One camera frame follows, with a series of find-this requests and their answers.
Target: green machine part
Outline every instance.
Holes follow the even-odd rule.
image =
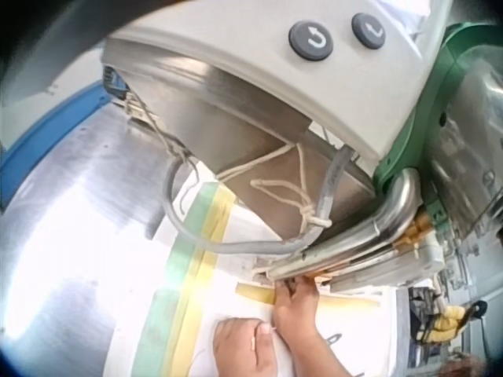
[[[439,55],[402,131],[373,176],[379,193],[387,191],[393,177],[407,167],[418,169],[421,192],[431,221],[438,232],[450,228],[445,207],[431,179],[425,145],[446,122],[445,110],[456,93],[467,68],[458,59],[477,46],[503,46],[503,27],[489,24],[457,24],[448,27]]]

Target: forearm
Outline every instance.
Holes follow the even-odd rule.
[[[297,377],[351,377],[319,334],[290,350]]]

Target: fingernail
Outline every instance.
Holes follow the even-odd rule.
[[[270,334],[270,324],[267,323],[260,324],[258,333],[262,335]]]

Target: dark gray button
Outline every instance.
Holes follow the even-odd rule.
[[[313,21],[299,21],[293,25],[288,40],[293,50],[306,60],[323,60],[333,51],[329,31]]]
[[[351,21],[358,41],[370,49],[380,49],[386,41],[386,31],[379,20],[367,13],[358,13]]]

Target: green stripe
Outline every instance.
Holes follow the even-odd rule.
[[[200,234],[217,188],[217,184],[204,184],[197,194],[184,221],[192,232]],[[174,313],[194,250],[193,243],[176,237],[164,268],[164,284],[154,294],[141,332],[131,372],[133,377],[161,376]]]

